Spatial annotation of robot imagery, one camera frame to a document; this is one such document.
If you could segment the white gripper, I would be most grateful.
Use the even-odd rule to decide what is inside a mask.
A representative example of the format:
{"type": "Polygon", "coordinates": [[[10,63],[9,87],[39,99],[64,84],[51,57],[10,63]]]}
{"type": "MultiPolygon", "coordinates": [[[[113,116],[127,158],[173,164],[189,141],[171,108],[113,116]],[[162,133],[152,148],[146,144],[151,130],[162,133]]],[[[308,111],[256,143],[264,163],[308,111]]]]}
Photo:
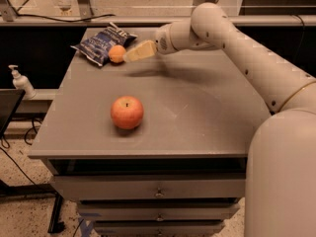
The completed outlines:
{"type": "Polygon", "coordinates": [[[161,54],[174,53],[177,50],[171,41],[171,24],[160,27],[155,32],[155,42],[153,40],[144,40],[128,50],[123,55],[125,62],[133,62],[154,56],[158,51],[161,54]]]}

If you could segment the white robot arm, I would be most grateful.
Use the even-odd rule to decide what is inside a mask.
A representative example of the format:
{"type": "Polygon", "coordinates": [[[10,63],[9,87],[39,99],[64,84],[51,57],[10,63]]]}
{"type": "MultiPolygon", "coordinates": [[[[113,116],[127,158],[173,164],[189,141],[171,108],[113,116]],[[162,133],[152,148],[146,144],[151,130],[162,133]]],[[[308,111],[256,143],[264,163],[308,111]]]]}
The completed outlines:
{"type": "Polygon", "coordinates": [[[316,237],[316,79],[240,32],[216,4],[156,31],[124,55],[127,62],[210,44],[251,85],[268,114],[250,142],[245,237],[316,237]]]}

